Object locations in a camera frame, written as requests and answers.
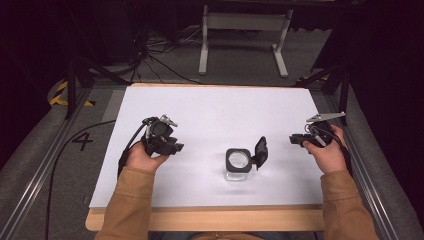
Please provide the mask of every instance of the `dark background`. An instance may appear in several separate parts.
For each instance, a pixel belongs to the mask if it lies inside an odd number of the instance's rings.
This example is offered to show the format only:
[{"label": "dark background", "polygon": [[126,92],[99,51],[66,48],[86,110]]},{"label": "dark background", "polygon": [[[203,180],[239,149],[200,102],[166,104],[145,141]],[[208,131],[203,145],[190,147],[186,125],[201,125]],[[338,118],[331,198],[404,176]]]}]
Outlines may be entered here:
[{"label": "dark background", "polygon": [[[85,56],[101,65],[135,56],[134,29],[122,4],[3,1],[0,168],[49,111],[47,93],[64,76],[70,56]],[[423,226],[423,1],[370,0],[367,4],[372,11],[297,10],[291,28],[329,29],[337,23],[315,67],[348,66],[369,126]],[[147,7],[155,13],[150,14],[148,27],[170,40],[176,40],[184,27],[199,24],[202,14],[201,6]]]}]

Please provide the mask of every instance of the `forearm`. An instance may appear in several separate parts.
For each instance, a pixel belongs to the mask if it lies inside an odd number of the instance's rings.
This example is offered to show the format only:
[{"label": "forearm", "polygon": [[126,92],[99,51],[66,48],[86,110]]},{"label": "forearm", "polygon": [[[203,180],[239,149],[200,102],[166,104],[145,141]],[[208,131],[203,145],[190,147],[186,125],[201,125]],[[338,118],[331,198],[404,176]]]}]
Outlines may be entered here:
[{"label": "forearm", "polygon": [[378,239],[370,214],[348,171],[321,177],[324,193],[325,240]]},{"label": "forearm", "polygon": [[96,239],[147,239],[154,174],[124,168]]}]

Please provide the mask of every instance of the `black lid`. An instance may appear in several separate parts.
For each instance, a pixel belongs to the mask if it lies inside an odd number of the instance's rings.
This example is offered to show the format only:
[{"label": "black lid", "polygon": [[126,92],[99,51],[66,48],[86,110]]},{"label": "black lid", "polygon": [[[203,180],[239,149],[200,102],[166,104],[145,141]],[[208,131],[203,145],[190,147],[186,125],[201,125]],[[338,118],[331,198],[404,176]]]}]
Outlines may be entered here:
[{"label": "black lid", "polygon": [[266,146],[266,138],[261,137],[255,147],[255,156],[252,157],[253,164],[256,164],[256,171],[266,162],[268,159],[268,148]]}]

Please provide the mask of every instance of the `black cable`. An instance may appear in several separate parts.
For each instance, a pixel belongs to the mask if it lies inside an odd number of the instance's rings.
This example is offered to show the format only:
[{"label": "black cable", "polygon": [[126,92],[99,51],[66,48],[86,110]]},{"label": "black cable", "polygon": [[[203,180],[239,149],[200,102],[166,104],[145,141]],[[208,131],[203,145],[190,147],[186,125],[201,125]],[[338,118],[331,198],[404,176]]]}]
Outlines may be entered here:
[{"label": "black cable", "polygon": [[159,77],[159,74],[157,73],[157,72],[155,72],[154,70],[153,70],[153,68],[143,59],[143,62],[150,68],[150,71],[152,71],[154,74],[156,74],[156,76],[159,78],[159,81],[161,82],[161,83],[164,83],[163,81],[162,81],[162,79]]},{"label": "black cable", "polygon": [[159,35],[159,34],[150,34],[149,38],[147,39],[147,42],[149,44],[158,44],[158,43],[162,43],[162,42],[167,42],[167,40],[165,40],[165,38],[163,36]]},{"label": "black cable", "polygon": [[134,75],[135,75],[135,69],[136,69],[136,68],[134,68],[134,70],[133,70],[133,74],[131,75],[130,83],[132,83],[132,80],[133,80],[133,78],[134,78]]},{"label": "black cable", "polygon": [[137,69],[137,78],[138,78],[138,82],[141,83],[141,76],[140,76],[140,73],[138,72],[138,69]]},{"label": "black cable", "polygon": [[184,76],[181,76],[179,73],[177,73],[176,71],[174,71],[173,69],[171,69],[170,67],[168,67],[165,63],[163,63],[163,62],[159,61],[157,58],[153,57],[153,56],[152,56],[152,55],[150,55],[150,54],[147,54],[147,55],[148,55],[150,58],[152,58],[152,59],[156,60],[158,63],[162,64],[162,66],[166,67],[169,71],[171,71],[171,72],[175,73],[178,77],[180,77],[180,78],[182,78],[182,79],[184,79],[184,80],[187,80],[187,81],[189,81],[189,82],[193,82],[193,83],[197,83],[197,84],[202,84],[201,82],[194,81],[194,80],[188,79],[188,78],[186,78],[186,77],[184,77]]},{"label": "black cable", "polygon": [[[134,63],[134,64],[131,64],[128,68],[125,68],[125,69],[122,69],[122,70],[118,70],[118,71],[113,71],[111,73],[113,73],[113,74],[115,74],[117,76],[121,76],[121,75],[124,75],[126,73],[131,72],[136,67],[137,67],[137,64]],[[96,77],[96,78],[106,78],[106,76],[104,76],[103,74],[101,74],[99,72],[90,72],[90,73],[91,73],[91,75],[93,77]]]},{"label": "black cable", "polygon": [[49,184],[49,195],[47,198],[47,208],[46,208],[46,226],[45,226],[45,239],[48,240],[49,239],[49,225],[50,225],[50,206],[51,206],[51,198],[52,198],[52,192],[53,192],[53,181],[54,181],[54,173],[56,171],[56,166],[58,163],[58,160],[60,158],[60,155],[62,154],[63,150],[65,150],[65,147],[68,145],[68,143],[70,141],[72,141],[75,137],[77,137],[80,133],[91,129],[93,127],[97,127],[97,126],[101,126],[101,125],[105,125],[105,124],[109,124],[109,123],[114,123],[116,122],[116,120],[112,120],[112,121],[107,121],[107,122],[102,122],[102,123],[97,123],[97,124],[93,124],[91,126],[85,127],[83,129],[81,129],[80,131],[78,131],[77,133],[75,133],[74,135],[72,135],[72,137],[70,137],[65,144],[63,144],[62,148],[60,149],[56,159],[54,160],[54,164],[53,164],[53,168],[51,170],[51,174],[50,174],[50,184]]},{"label": "black cable", "polygon": [[324,129],[322,129],[322,128],[313,127],[313,129],[316,129],[316,130],[317,130],[317,131],[319,131],[319,132],[323,132],[323,133],[328,134],[331,138],[333,138],[333,139],[334,139],[334,141],[336,141],[336,142],[337,142],[337,144],[339,144],[340,148],[341,148],[341,147],[345,147],[345,146],[343,145],[342,141],[340,140],[340,138],[339,138],[337,135],[335,135],[335,134],[333,134],[333,133],[331,133],[331,132],[329,132],[329,131],[326,131],[326,130],[324,130]]},{"label": "black cable", "polygon": [[137,131],[134,133],[134,135],[132,136],[131,140],[128,142],[127,146],[125,147],[125,150],[128,150],[131,148],[131,143],[134,141],[134,139],[138,136],[138,134],[140,133],[140,131],[144,128],[144,126],[146,126],[145,121],[147,121],[148,119],[144,119],[143,120],[143,124],[141,124],[141,126],[137,129]]},{"label": "black cable", "polygon": [[[194,32],[188,34],[188,37],[185,37],[185,39],[183,39],[182,41],[181,40],[178,40],[178,44],[169,44],[169,41],[165,41],[165,38],[163,38],[163,37],[161,38],[160,41],[158,41],[158,40],[155,39],[156,42],[153,42],[153,43],[150,43],[150,44],[147,45],[148,46],[148,51],[151,54],[157,55],[157,54],[162,54],[162,53],[170,53],[170,52],[174,51],[177,48],[180,48],[180,47],[183,47],[183,46],[188,46],[188,45],[192,44],[193,42],[196,42],[195,40],[190,40],[190,38],[196,39],[198,37],[198,35],[202,32],[200,30],[202,30],[202,29],[201,28],[200,29],[197,29]],[[149,37],[149,39],[151,37],[155,37],[156,38],[157,36],[159,36],[159,35],[151,35]],[[162,50],[156,50],[156,49],[149,48],[149,47],[155,47],[155,46],[149,46],[149,45],[155,45],[155,44],[158,44],[158,43],[165,43],[165,44],[163,44],[164,46],[163,46],[163,49]]]},{"label": "black cable", "polygon": [[141,57],[146,57],[148,48],[146,46],[150,32],[150,17],[146,5],[140,2],[125,2],[124,8],[130,19],[131,33],[134,37],[133,43]]}]

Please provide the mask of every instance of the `wooden table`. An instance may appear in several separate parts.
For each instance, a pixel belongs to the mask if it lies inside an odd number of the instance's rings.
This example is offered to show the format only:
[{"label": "wooden table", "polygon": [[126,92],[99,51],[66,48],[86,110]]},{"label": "wooden table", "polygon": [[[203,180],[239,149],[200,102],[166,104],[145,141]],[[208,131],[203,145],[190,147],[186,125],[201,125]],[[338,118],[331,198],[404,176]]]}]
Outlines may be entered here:
[{"label": "wooden table", "polygon": [[[211,87],[211,85],[144,83],[135,83],[133,86]],[[87,229],[99,231],[103,226],[104,213],[105,209],[90,209],[86,219]],[[152,208],[149,224],[150,231],[322,231],[323,229],[322,205]]]}]

